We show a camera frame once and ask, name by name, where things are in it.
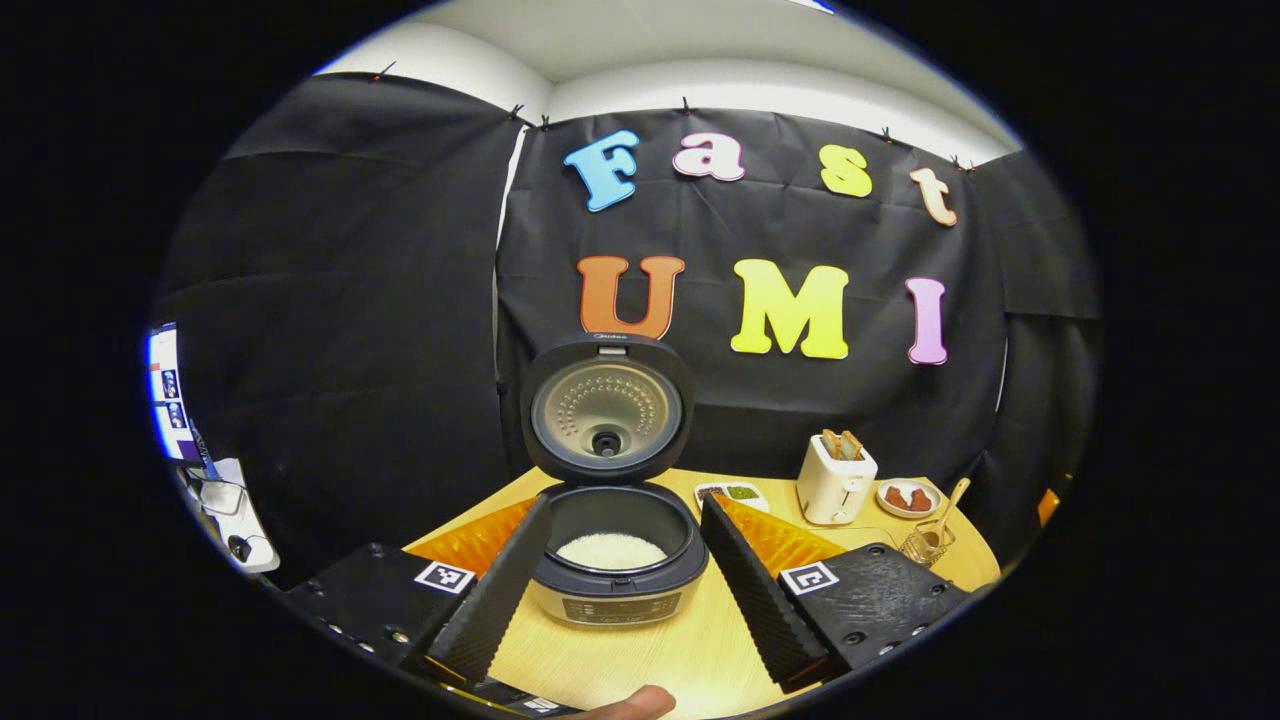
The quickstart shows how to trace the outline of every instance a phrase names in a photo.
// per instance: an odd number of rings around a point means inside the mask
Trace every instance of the letter m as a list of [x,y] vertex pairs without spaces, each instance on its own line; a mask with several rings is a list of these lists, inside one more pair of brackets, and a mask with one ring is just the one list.
[[764,320],[768,319],[782,352],[791,352],[805,325],[809,325],[800,352],[829,360],[849,356],[842,327],[844,288],[849,284],[849,273],[818,265],[809,270],[800,292],[792,295],[782,272],[769,260],[740,260],[733,272],[744,282],[742,329],[730,340],[733,350],[768,352],[772,347],[764,334]]

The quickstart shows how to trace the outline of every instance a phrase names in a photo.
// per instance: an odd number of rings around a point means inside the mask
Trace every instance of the orange letter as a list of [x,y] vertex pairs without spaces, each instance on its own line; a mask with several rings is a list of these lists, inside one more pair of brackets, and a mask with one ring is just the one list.
[[649,275],[649,310],[639,323],[618,319],[618,277],[627,269],[622,258],[593,256],[577,263],[582,273],[582,329],[589,333],[631,333],[659,340],[671,328],[676,275],[685,269],[680,258],[645,258],[640,269]]
[[947,227],[956,224],[959,218],[955,211],[947,210],[947,204],[942,201],[942,196],[950,192],[947,183],[934,177],[928,168],[914,170],[909,177],[920,183],[920,195],[924,196],[924,209],[929,211],[929,217]]

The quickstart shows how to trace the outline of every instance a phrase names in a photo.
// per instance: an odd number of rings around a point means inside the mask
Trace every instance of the yellow letter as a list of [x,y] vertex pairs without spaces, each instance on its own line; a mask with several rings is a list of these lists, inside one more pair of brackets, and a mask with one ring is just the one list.
[[818,151],[818,161],[822,163],[822,182],[827,190],[854,197],[867,197],[872,191],[872,177],[863,168],[867,167],[867,158],[852,147],[838,145],[823,145]]
[[769,260],[739,260],[733,272],[742,278],[742,332],[730,340],[730,347],[739,352],[768,352],[772,343],[764,334],[764,319],[769,319],[778,350],[791,352],[800,331],[809,325],[809,336],[800,343],[800,352],[808,357],[840,360],[849,356],[844,318],[844,288],[849,273],[840,268],[818,265],[791,295],[786,278]]

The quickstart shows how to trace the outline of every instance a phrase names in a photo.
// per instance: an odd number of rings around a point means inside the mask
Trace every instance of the toaster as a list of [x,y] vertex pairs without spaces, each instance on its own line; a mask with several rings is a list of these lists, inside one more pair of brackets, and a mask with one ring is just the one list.
[[836,460],[827,452],[822,436],[812,436],[805,452],[796,496],[800,512],[815,525],[847,525],[861,511],[873,492],[876,460],[865,447],[861,460]]

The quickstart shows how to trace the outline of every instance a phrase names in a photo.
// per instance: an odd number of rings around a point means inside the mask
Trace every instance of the white plate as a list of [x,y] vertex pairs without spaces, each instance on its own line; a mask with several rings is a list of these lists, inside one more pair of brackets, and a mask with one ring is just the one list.
[[722,491],[724,491],[724,495],[728,496],[728,488],[733,488],[733,487],[750,488],[751,492],[754,492],[759,497],[749,497],[749,498],[745,498],[745,500],[739,500],[736,497],[730,496],[730,500],[735,500],[737,502],[741,502],[742,505],[750,505],[751,507],[755,507],[756,510],[760,510],[762,512],[768,512],[769,511],[769,501],[764,500],[764,493],[760,492],[760,488],[753,486],[751,483],[703,483],[703,484],[700,484],[700,486],[698,486],[698,487],[694,488],[694,502],[698,503],[698,510],[703,509],[703,501],[698,498],[698,493],[699,492],[701,492],[701,491],[704,491],[707,488],[721,488]]
[[[920,510],[915,512],[913,512],[911,510],[902,510],[901,507],[895,507],[890,505],[887,500],[884,500],[884,493],[887,493],[888,488],[891,487],[897,487],[897,491],[902,493],[902,497],[905,497],[908,502],[910,502],[911,493],[915,492],[916,488],[923,489],[924,497],[928,497],[929,502],[932,502],[933,505],[928,510]],[[929,515],[937,512],[938,505],[942,502],[942,493],[933,489],[933,486],[929,486],[928,483],[922,483],[920,480],[913,480],[908,478],[900,478],[900,479],[882,482],[881,487],[876,488],[876,501],[879,502],[881,507],[883,507],[884,511],[888,512],[890,515],[897,515],[899,518],[908,518],[910,520],[919,520],[920,518],[928,518]]]

